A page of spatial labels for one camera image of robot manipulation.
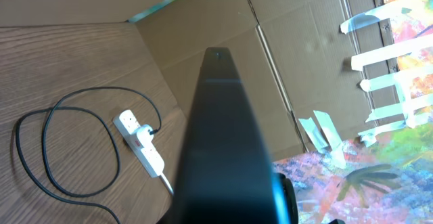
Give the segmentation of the blue screen smartphone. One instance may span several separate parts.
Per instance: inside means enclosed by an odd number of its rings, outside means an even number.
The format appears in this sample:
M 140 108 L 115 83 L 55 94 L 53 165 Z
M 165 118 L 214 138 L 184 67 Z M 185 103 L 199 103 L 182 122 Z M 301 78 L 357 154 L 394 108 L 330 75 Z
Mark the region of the blue screen smartphone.
M 204 54 L 169 221 L 290 222 L 243 83 L 224 47 Z

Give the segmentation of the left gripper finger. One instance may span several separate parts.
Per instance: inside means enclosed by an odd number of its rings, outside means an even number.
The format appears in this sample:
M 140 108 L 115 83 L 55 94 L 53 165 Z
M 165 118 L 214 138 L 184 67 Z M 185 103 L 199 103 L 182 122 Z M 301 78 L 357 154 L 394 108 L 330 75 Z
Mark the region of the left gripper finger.
M 280 180 L 283 194 L 285 196 L 290 223 L 298 224 L 298 207 L 292 182 L 283 173 L 277 173 L 277 176 Z

